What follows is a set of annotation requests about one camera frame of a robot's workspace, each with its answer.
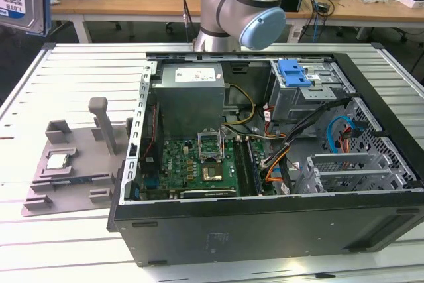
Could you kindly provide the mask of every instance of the wooden desk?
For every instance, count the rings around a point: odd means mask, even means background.
[[[326,25],[352,27],[424,27],[424,9],[410,9],[387,3],[360,0],[332,0],[335,11]],[[187,0],[194,21],[199,22],[200,0]],[[61,0],[52,7],[53,19],[71,20],[80,42],[91,42],[86,21],[182,22],[182,0]],[[289,42],[297,42],[301,28],[311,16],[309,0],[303,0],[298,13],[286,13],[291,25]]]

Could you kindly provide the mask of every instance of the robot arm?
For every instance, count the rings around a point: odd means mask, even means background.
[[[201,0],[195,51],[262,50],[281,35],[286,14],[281,0]]]

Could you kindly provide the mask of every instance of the orange wire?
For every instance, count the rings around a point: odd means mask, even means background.
[[[271,107],[269,107],[269,108],[267,108],[267,109],[265,109],[264,111],[265,112],[267,112],[267,111],[270,111],[270,110],[272,110],[272,109],[274,109],[275,107],[274,106],[271,106]],[[275,137],[276,136],[276,134],[270,134],[269,132],[268,132],[268,127],[270,126],[270,122],[266,122],[266,124],[265,124],[265,136],[267,136],[267,137]],[[286,137],[286,134],[283,134],[283,133],[281,133],[280,134],[280,136],[281,137]]]
[[[280,155],[280,157],[278,157],[278,159],[272,164],[272,166],[270,167],[270,169],[269,169],[269,171],[268,171],[268,173],[266,174],[266,177],[265,177],[265,182],[269,182],[269,181],[272,181],[272,182],[281,182],[282,181],[282,179],[279,179],[279,178],[270,178],[270,176],[271,176],[271,172],[272,172],[272,170],[274,169],[274,167],[278,164],[278,162],[289,152],[289,150],[290,150],[290,147],[289,148],[287,148],[287,150],[285,151],[285,152],[283,152],[281,155]]]

